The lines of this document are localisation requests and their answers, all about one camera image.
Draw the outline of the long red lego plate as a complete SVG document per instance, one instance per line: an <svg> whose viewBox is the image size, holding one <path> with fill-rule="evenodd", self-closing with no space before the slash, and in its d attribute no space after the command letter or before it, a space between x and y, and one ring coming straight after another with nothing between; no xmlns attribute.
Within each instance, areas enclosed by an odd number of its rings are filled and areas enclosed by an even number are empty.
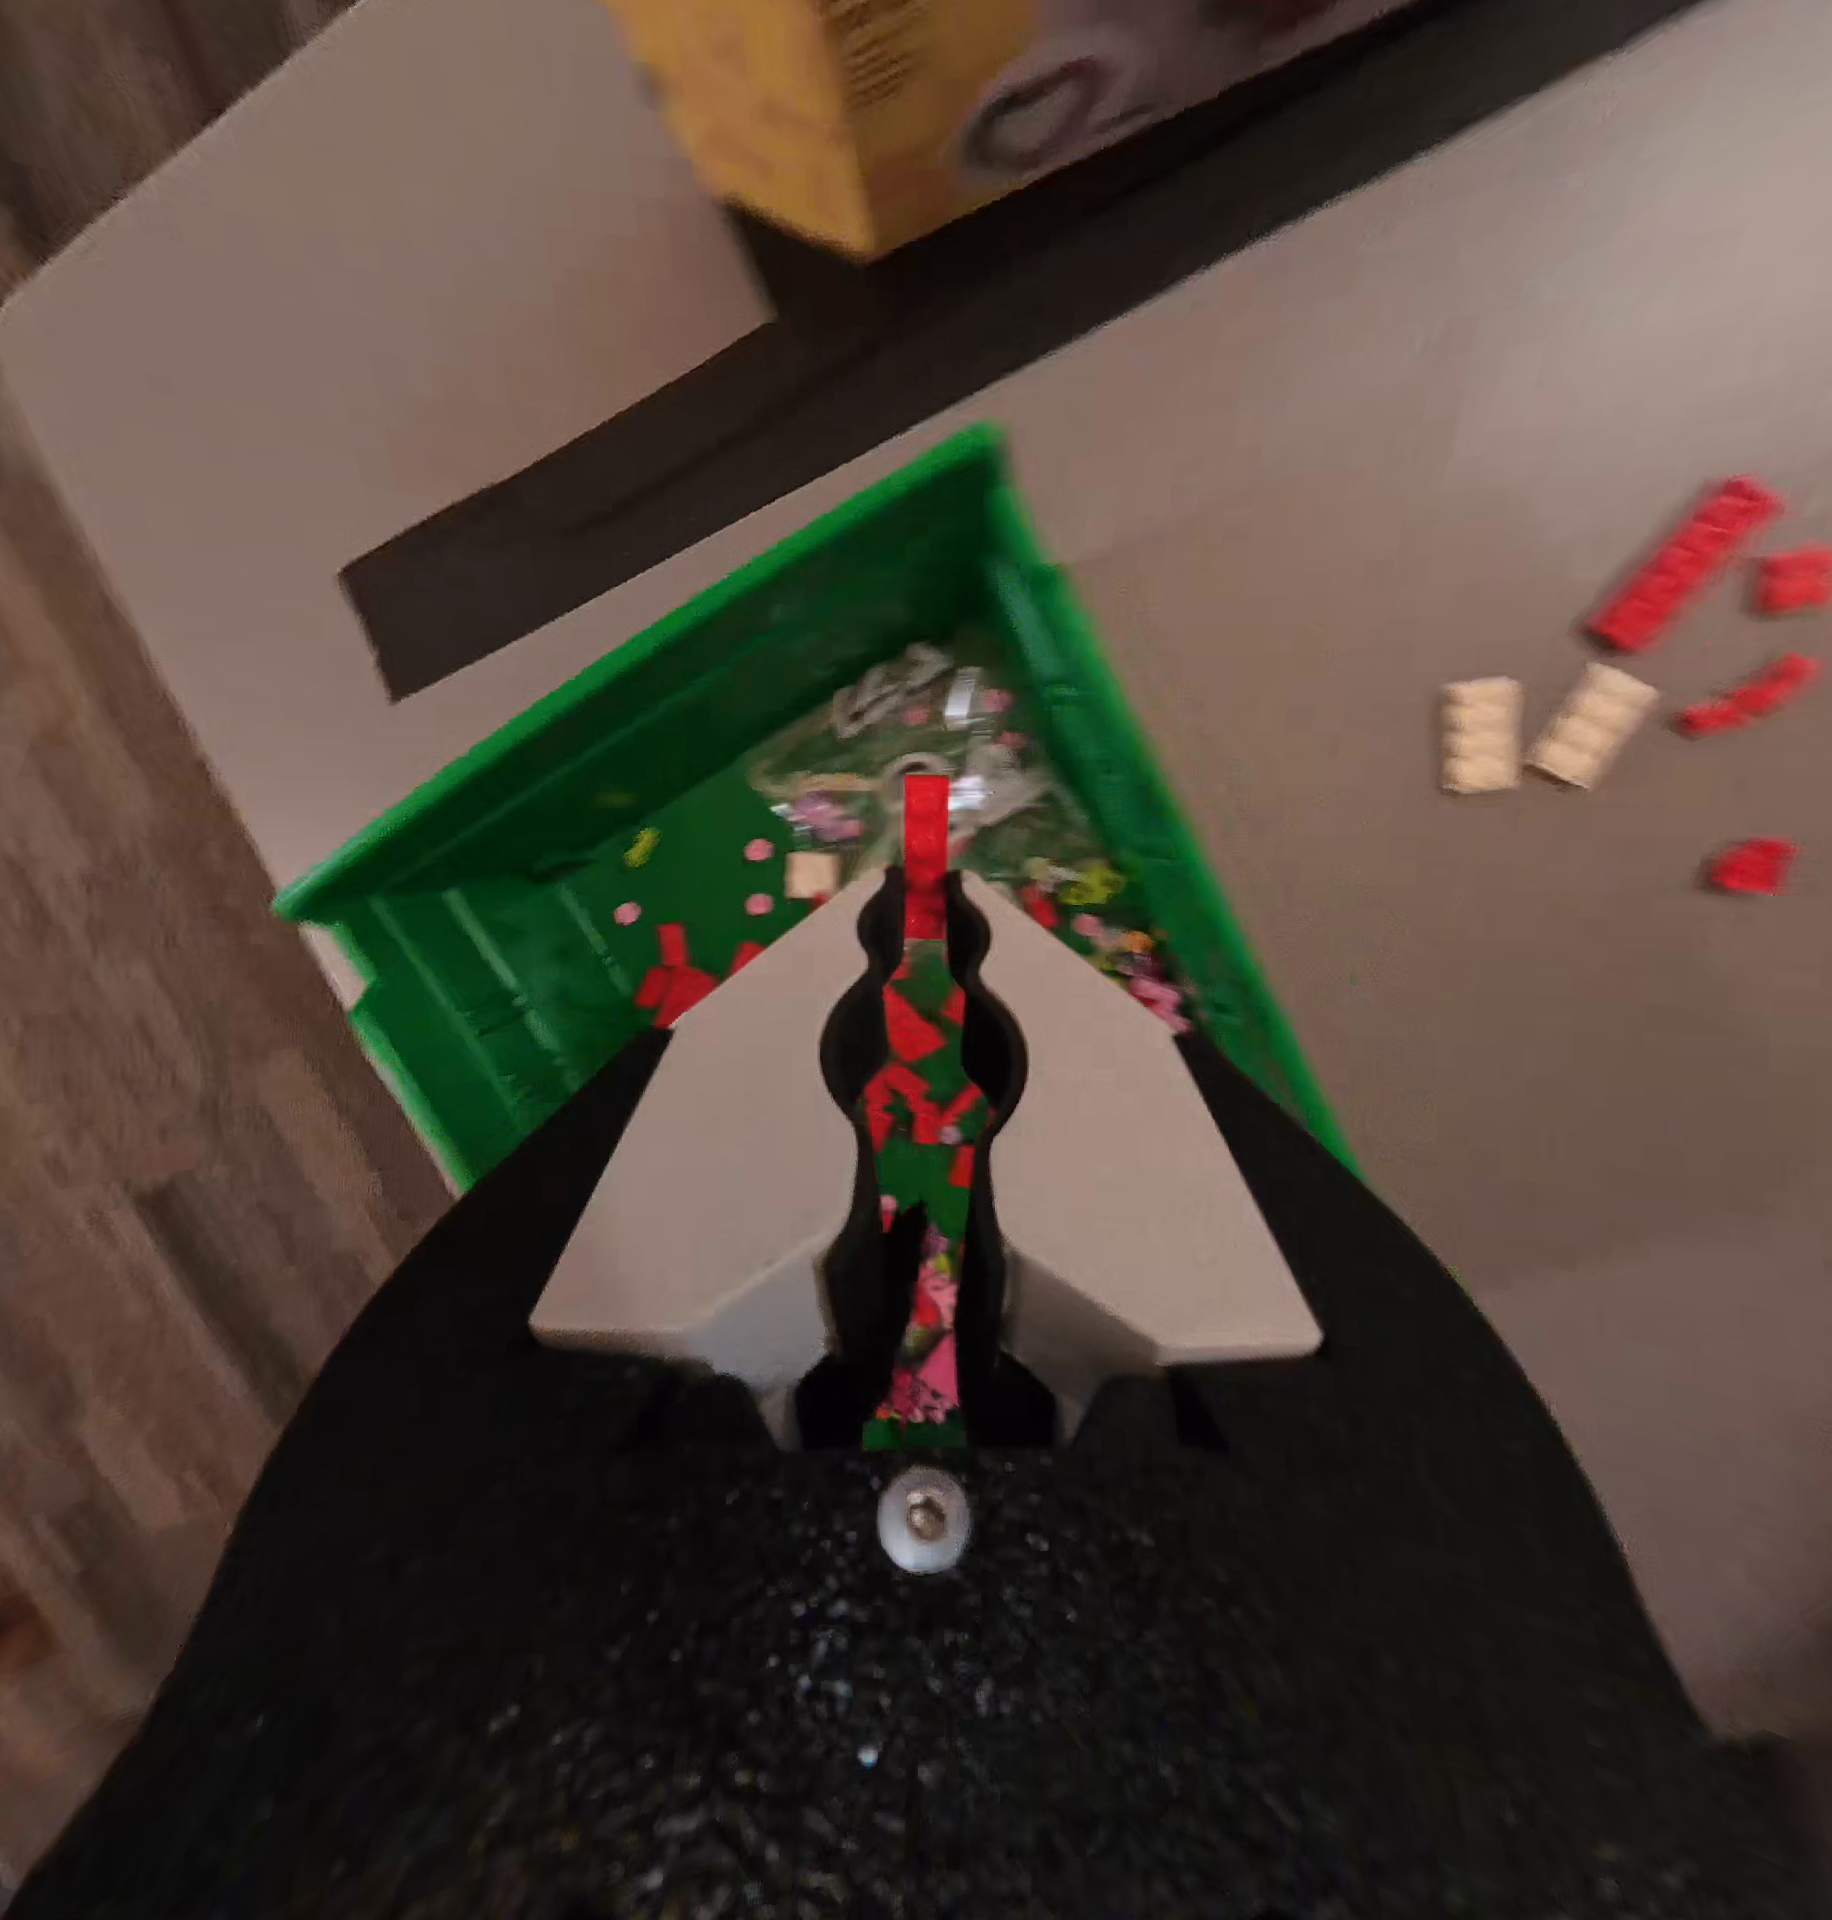
<svg viewBox="0 0 1832 1920"><path fill-rule="evenodd" d="M1580 634L1613 656L1647 652L1783 513L1785 498L1752 476L1708 484L1584 617Z"/></svg>

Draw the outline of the yellow lego box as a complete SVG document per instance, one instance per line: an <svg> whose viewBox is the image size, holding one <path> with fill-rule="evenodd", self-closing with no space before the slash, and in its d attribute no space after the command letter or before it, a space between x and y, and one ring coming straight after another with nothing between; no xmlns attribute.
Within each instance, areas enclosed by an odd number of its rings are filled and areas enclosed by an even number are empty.
<svg viewBox="0 0 1832 1920"><path fill-rule="evenodd" d="M1409 10L1400 3L609 3L719 204L874 262Z"/></svg>

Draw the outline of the pile of mixed lego pieces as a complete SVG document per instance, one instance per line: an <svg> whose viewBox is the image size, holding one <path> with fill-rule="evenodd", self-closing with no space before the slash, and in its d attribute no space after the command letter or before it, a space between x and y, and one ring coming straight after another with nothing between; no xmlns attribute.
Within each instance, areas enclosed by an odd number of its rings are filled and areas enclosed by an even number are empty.
<svg viewBox="0 0 1832 1920"><path fill-rule="evenodd" d="M1140 883L1106 849L1047 752L1028 741L1052 780L1047 804L954 847L954 860L1184 1032L1191 1002L1173 982L1165 938ZM631 934L623 949L647 963L636 1008L653 1027L688 1015L834 900L843 883L899 856L899 847L872 858L798 840L753 791L745 763L670 804L622 856L613 918ZM965 999L941 943L905 949L883 992L883 1018L887 1060L854 1111L876 1156L883 1227L897 1232L910 1210L924 1210L925 1222L910 1318L870 1428L874 1444L897 1446L960 1435L955 1284L970 1222L973 1148L992 1105L962 1062Z"/></svg>

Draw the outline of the clear plastic bag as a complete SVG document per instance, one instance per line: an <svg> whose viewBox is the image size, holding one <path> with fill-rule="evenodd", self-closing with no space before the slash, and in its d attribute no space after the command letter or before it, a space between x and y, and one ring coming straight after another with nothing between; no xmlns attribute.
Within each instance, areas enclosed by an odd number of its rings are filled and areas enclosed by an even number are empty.
<svg viewBox="0 0 1832 1920"><path fill-rule="evenodd" d="M1012 706L983 661L920 641L785 724L745 776L798 840L872 858L899 847L907 780L936 776L951 845L967 847L1047 804L1052 780Z"/></svg>

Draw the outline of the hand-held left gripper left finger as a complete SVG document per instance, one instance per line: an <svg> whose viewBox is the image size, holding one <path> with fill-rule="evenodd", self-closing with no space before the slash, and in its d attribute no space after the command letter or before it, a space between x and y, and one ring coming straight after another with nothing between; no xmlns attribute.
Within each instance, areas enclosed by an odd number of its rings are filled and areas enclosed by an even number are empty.
<svg viewBox="0 0 1832 1920"><path fill-rule="evenodd" d="M905 954L865 875L677 1018L532 1310L550 1347L744 1385L800 1444L859 1444L910 1316L864 1114Z"/></svg>

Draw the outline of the green plastic bin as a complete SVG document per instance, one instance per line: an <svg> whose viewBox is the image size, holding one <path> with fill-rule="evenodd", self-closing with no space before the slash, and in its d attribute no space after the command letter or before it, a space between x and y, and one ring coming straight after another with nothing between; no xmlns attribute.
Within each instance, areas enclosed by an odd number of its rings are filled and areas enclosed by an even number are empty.
<svg viewBox="0 0 1832 1920"><path fill-rule="evenodd" d="M651 1022L656 928L722 978L791 916L738 878L741 763L910 646L988 641L1012 729L1154 911L1191 1018L1344 1165L1346 1136L995 424L973 424L571 677L383 810L273 908L359 975L350 1022L471 1188Z"/></svg>

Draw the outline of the slim red lego plate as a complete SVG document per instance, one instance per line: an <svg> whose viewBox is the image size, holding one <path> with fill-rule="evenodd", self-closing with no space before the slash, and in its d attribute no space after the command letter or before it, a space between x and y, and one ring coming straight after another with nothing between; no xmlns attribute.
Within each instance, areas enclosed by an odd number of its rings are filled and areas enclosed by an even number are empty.
<svg viewBox="0 0 1832 1920"><path fill-rule="evenodd" d="M1709 740L1745 730L1786 710L1818 680L1819 661L1801 653L1783 653L1732 688L1683 708L1674 715L1672 729L1685 740Z"/></svg>

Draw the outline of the white lego brick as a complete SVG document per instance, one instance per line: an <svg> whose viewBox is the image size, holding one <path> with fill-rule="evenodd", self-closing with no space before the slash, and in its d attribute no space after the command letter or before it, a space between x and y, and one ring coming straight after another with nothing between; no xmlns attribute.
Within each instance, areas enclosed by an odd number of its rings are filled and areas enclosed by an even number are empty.
<svg viewBox="0 0 1832 1920"><path fill-rule="evenodd" d="M1524 768L1578 793L1595 788L1653 715L1659 690L1603 662L1589 662L1564 702L1530 743Z"/></svg>
<svg viewBox="0 0 1832 1920"><path fill-rule="evenodd" d="M1437 697L1439 791L1472 800L1524 778L1524 686L1509 676L1446 684Z"/></svg>

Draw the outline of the black table edge strip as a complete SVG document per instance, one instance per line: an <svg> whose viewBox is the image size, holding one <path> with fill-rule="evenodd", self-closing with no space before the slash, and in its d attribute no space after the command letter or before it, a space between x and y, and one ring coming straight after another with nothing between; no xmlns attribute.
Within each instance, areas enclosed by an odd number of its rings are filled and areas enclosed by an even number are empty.
<svg viewBox="0 0 1832 1920"><path fill-rule="evenodd" d="M343 568L387 697L489 661L1689 9L1408 4L872 264L734 211L766 323Z"/></svg>

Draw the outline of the narrow red lego plate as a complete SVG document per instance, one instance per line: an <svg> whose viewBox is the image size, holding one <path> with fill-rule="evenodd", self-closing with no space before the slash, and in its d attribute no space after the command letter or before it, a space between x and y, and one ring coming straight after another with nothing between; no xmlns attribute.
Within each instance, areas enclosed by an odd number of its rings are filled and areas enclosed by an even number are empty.
<svg viewBox="0 0 1832 1920"><path fill-rule="evenodd" d="M948 936L948 878L951 870L951 778L908 774L902 780L902 896L905 938Z"/></svg>

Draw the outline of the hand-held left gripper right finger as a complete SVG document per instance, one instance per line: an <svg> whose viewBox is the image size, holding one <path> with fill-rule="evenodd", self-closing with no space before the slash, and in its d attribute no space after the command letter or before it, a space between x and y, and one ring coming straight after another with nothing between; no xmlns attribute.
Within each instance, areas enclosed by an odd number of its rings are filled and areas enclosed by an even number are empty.
<svg viewBox="0 0 1832 1920"><path fill-rule="evenodd" d="M1052 1444L1112 1380L1322 1331L1165 1021L988 880L945 883L975 1143L954 1311L973 1444Z"/></svg>

